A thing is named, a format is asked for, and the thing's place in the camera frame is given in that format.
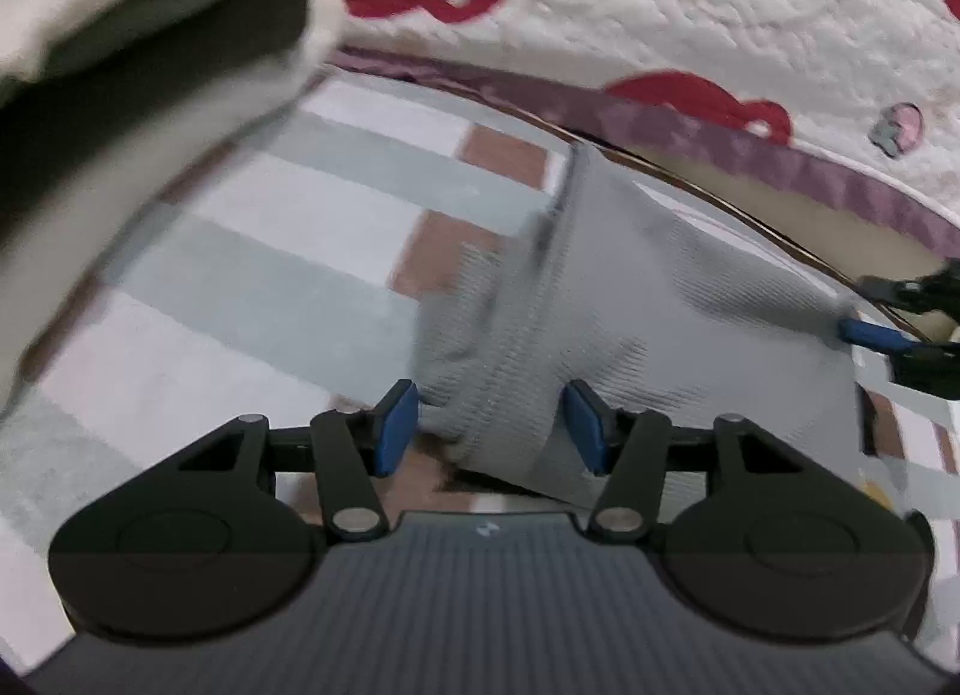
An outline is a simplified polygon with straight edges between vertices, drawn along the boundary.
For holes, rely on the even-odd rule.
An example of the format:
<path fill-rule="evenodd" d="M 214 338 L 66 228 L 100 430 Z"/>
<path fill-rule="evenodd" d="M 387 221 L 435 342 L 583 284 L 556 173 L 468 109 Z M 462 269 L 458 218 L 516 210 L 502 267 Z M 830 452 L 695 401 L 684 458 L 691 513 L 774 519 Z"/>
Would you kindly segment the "grey garment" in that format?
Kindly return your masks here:
<path fill-rule="evenodd" d="M 679 427 L 742 415 L 854 480 L 846 313 L 796 263 L 574 147 L 555 201 L 498 250 L 466 246 L 451 287 L 423 298 L 421 427 L 459 468 L 589 507 L 601 480 L 560 415 L 581 380 Z"/>

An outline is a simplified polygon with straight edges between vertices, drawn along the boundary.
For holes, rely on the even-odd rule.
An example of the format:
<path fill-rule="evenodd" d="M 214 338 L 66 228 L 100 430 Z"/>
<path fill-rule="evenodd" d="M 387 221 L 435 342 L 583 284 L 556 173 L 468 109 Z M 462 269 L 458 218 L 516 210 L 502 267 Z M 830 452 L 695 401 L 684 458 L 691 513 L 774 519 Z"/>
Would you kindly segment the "stack of folded clothes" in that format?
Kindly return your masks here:
<path fill-rule="evenodd" d="M 288 105 L 343 0 L 2 0 L 2 393 L 124 225 Z"/>

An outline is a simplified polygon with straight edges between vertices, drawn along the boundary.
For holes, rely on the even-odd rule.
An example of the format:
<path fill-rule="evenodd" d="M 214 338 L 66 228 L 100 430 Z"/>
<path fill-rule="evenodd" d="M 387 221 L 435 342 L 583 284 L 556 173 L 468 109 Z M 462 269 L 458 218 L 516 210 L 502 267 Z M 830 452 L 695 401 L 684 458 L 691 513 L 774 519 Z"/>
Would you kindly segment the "beige mattress side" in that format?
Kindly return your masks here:
<path fill-rule="evenodd" d="M 630 146 L 628 151 L 758 218 L 850 279 L 864 275 L 918 279 L 940 271 L 946 263 L 944 256 L 911 236 L 804 194 L 778 190 L 747 173 L 729 173 L 713 163 L 654 151 L 649 146 Z"/>

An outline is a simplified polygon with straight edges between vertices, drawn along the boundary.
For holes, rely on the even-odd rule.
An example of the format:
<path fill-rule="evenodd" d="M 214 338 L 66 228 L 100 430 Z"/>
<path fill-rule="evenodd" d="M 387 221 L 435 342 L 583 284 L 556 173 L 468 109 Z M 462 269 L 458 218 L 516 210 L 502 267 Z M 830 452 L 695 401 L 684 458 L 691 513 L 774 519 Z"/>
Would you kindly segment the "plaid bed sheet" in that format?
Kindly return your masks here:
<path fill-rule="evenodd" d="M 2 422 L 2 658 L 70 624 L 57 526 L 243 412 L 290 427 L 410 370 L 421 295 L 550 204 L 569 146 L 477 101 L 329 77 L 142 212 L 26 362 Z"/>

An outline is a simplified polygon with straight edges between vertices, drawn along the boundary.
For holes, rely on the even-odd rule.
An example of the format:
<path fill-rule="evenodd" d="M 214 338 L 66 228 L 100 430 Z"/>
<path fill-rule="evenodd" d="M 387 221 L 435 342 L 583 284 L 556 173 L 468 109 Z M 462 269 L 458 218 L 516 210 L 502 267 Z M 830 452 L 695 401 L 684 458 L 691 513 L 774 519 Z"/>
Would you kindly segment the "white quilt red bears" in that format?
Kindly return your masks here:
<path fill-rule="evenodd" d="M 958 250 L 958 0 L 345 0 L 410 66 Z"/>

